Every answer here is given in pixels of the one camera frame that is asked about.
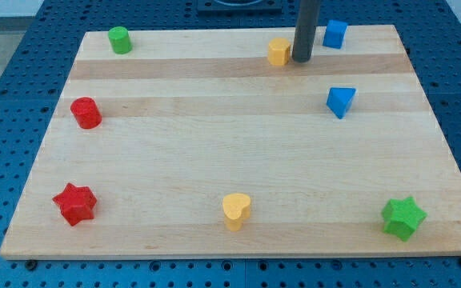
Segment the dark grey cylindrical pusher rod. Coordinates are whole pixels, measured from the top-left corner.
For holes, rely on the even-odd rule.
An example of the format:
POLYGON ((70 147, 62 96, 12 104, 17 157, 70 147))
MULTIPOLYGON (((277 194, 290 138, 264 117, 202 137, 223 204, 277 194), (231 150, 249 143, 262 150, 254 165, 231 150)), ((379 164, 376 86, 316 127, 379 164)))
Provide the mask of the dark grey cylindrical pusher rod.
POLYGON ((301 0, 299 3, 291 55, 296 62, 304 63, 311 59, 320 7, 321 0, 301 0))

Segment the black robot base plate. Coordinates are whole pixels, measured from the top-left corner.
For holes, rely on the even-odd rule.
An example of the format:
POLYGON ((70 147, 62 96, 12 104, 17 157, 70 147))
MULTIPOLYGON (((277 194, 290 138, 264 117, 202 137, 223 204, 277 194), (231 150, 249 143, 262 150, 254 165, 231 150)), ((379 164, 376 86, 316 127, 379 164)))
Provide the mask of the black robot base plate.
POLYGON ((282 0, 197 0, 197 14, 218 13, 281 13, 282 0))

